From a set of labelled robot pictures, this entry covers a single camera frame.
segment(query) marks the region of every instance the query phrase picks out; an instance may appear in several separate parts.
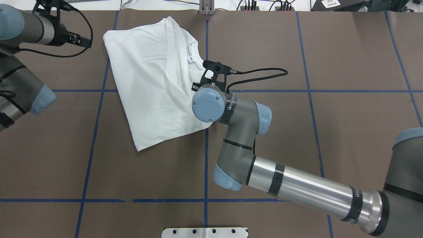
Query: shirt label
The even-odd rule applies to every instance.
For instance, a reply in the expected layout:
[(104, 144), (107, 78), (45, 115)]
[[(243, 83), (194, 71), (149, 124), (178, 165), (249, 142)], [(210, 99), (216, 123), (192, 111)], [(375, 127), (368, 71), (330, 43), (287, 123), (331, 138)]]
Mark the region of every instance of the shirt label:
[(338, 0), (323, 0), (321, 3), (323, 3), (323, 6), (325, 8), (333, 8), (336, 6), (340, 6), (341, 4), (338, 2)]
[(194, 58), (192, 57), (192, 55), (188, 56), (188, 62), (192, 63), (192, 62), (194, 62), (194, 61), (195, 61), (195, 60), (194, 60)]

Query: white t-shirt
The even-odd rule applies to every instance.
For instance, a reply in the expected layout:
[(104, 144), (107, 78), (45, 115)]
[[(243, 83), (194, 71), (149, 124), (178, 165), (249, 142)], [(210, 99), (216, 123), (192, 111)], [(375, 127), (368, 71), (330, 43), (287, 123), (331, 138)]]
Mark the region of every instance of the white t-shirt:
[(198, 42), (172, 17), (103, 39), (138, 151), (211, 125), (191, 109), (192, 83), (205, 71)]

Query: black tape band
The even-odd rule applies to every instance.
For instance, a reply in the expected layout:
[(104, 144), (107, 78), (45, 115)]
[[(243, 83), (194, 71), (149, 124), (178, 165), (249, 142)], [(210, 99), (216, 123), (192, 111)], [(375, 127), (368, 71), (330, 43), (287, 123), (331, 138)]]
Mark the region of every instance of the black tape band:
[(0, 43), (0, 55), (12, 56), (16, 53), (19, 53), (19, 51), (20, 51), (19, 47), (10, 48), (9, 46), (5, 46), (5, 45)]
[(389, 220), (389, 200), (384, 192), (378, 191), (382, 199), (382, 215), (376, 229), (370, 233), (371, 236), (379, 236), (385, 230)]
[(0, 125), (4, 128), (9, 128), (11, 125), (15, 124), (15, 122), (4, 112), (0, 112)]
[(283, 172), (285, 171), (285, 165), (276, 163), (275, 173), (273, 174), (272, 184), (270, 185), (267, 194), (277, 196), (279, 193), (280, 186), (282, 185)]
[(229, 121), (233, 115), (233, 112), (235, 111), (236, 99), (237, 99), (236, 94), (229, 91), (228, 98), (226, 99), (225, 110), (223, 112), (222, 117), (219, 120), (220, 123), (223, 123), (225, 125), (229, 124)]
[(363, 207), (363, 194), (361, 193), (361, 190), (358, 188), (354, 188), (351, 186), (350, 188), (352, 191), (351, 207), (346, 217), (344, 219), (341, 219), (341, 221), (355, 224), (358, 221), (358, 217), (360, 216), (360, 212)]
[(247, 186), (248, 186), (248, 183), (250, 181), (251, 172), (253, 171), (255, 158), (257, 158), (257, 156), (253, 155), (253, 160), (251, 161), (250, 169), (248, 170), (247, 181), (245, 182), (245, 185), (247, 185)]
[(406, 190), (394, 185), (390, 185), (390, 184), (385, 184), (385, 186), (383, 187), (383, 190), (389, 191), (391, 193), (395, 193), (398, 194), (400, 196), (406, 197), (408, 199), (414, 200), (416, 202), (420, 202), (423, 203), (423, 195), (410, 191), (410, 190)]
[(238, 147), (240, 147), (240, 148), (247, 149), (247, 150), (252, 150), (252, 149), (253, 149), (253, 148), (252, 148), (252, 147), (250, 147), (250, 146), (246, 146), (246, 145), (243, 145), (243, 144), (239, 144), (239, 143), (236, 143), (236, 142), (233, 142), (233, 141), (227, 140), (227, 139), (223, 139), (223, 142), (228, 143), (228, 144), (231, 144), (231, 145), (234, 145), (234, 146), (238, 146)]
[(15, 106), (19, 111), (21, 111), (22, 112), (22, 114), (25, 114), (26, 113), (26, 111), (23, 109), (23, 108), (21, 108), (21, 106), (19, 106), (15, 101), (13, 101), (11, 98), (9, 98), (9, 97), (6, 97), (6, 99), (11, 103), (11, 104), (13, 104), (13, 106)]
[(9, 77), (10, 75), (14, 74), (16, 71), (26, 68), (25, 65), (20, 65), (12, 70), (10, 70), (9, 72), (5, 73), (3, 76), (0, 77), (0, 83), (3, 82), (3, 80), (5, 80), (7, 77)]

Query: black cable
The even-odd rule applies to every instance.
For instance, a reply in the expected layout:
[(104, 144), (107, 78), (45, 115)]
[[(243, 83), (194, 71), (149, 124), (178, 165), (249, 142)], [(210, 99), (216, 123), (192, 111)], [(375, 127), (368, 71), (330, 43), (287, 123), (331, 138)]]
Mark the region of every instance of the black cable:
[(283, 11), (287, 11), (288, 6), (289, 6), (289, 2), (286, 0), (285, 3), (283, 4)]
[(82, 14), (82, 12), (76, 8), (73, 9), (75, 12), (81, 14), (81, 16), (84, 18), (84, 20), (87, 22), (88, 27), (90, 28), (91, 31), (91, 39), (90, 39), (90, 44), (85, 47), (83, 50), (81, 50), (81, 52), (74, 54), (74, 55), (53, 55), (53, 54), (49, 54), (49, 53), (45, 53), (45, 52), (41, 52), (41, 51), (37, 51), (37, 50), (32, 50), (32, 49), (20, 49), (20, 51), (29, 51), (29, 52), (34, 52), (34, 53), (38, 53), (38, 54), (42, 54), (42, 55), (47, 55), (47, 56), (52, 56), (52, 57), (57, 57), (57, 58), (70, 58), (70, 57), (75, 57), (78, 56), (82, 53), (84, 53), (86, 50), (88, 50), (90, 48), (90, 46), (93, 43), (93, 28), (91, 27), (91, 24), (88, 22), (88, 19), (84, 16), (84, 14)]
[(241, 0), (241, 1), (239, 1), (238, 6), (236, 7), (236, 11), (239, 9), (239, 6), (241, 5), (241, 3), (242, 3), (242, 0)]
[(4, 97), (4, 98), (11, 98), (16, 96), (16, 94), (12, 91), (9, 90), (0, 90), (0, 97)]
[(276, 1), (274, 1), (274, 2), (272, 3), (272, 5), (270, 6), (269, 11), (272, 9), (273, 5), (274, 5), (276, 2), (282, 2), (282, 1), (281, 1), (281, 0), (276, 0)]
[(255, 69), (255, 70), (245, 71), (245, 72), (237, 71), (234, 74), (236, 74), (236, 75), (244, 75), (244, 74), (249, 74), (249, 73), (253, 73), (253, 72), (268, 71), (268, 70), (279, 70), (279, 71), (282, 71), (283, 73), (276, 74), (276, 75), (271, 75), (271, 76), (257, 77), (257, 78), (252, 78), (252, 79), (247, 79), (247, 80), (242, 80), (242, 81), (234, 82), (234, 83), (229, 84), (226, 87), (226, 92), (229, 93), (229, 88), (232, 87), (232, 86), (234, 86), (234, 85), (236, 85), (236, 84), (250, 83), (250, 82), (254, 82), (254, 81), (260, 81), (260, 80), (270, 79), (270, 78), (274, 78), (274, 77), (285, 76), (285, 75), (288, 74), (288, 71), (286, 69), (281, 69), (281, 68), (263, 68), (263, 69)]
[(181, 2), (181, 3), (188, 3), (188, 4), (200, 5), (199, 3), (185, 2), (185, 1), (181, 1), (181, 0), (163, 0), (163, 1), (168, 1), (168, 2)]

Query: blue joint cap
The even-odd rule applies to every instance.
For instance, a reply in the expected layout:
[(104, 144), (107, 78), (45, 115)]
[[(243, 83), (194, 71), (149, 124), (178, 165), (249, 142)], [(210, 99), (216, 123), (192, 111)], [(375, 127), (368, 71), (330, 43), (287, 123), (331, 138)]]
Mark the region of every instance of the blue joint cap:
[(393, 148), (402, 141), (416, 138), (416, 137), (422, 137), (422, 136), (423, 136), (423, 127), (410, 128), (407, 130), (403, 130), (401, 133), (399, 133)]
[(57, 96), (54, 92), (47, 86), (47, 84), (44, 84), (38, 95), (35, 97), (29, 112), (38, 115), (52, 105), (56, 99)]
[(222, 188), (238, 191), (241, 189), (242, 184), (238, 183), (237, 181), (233, 180), (229, 175), (227, 175), (216, 163), (214, 167), (214, 174), (213, 174), (214, 182)]
[(257, 135), (266, 134), (272, 122), (272, 110), (263, 104), (254, 101), (258, 111), (258, 133)]
[(7, 4), (0, 4), (0, 40), (17, 37), (24, 26), (24, 17), (18, 9)]
[(219, 120), (224, 110), (225, 101), (220, 93), (214, 89), (200, 89), (192, 98), (192, 112), (202, 122)]

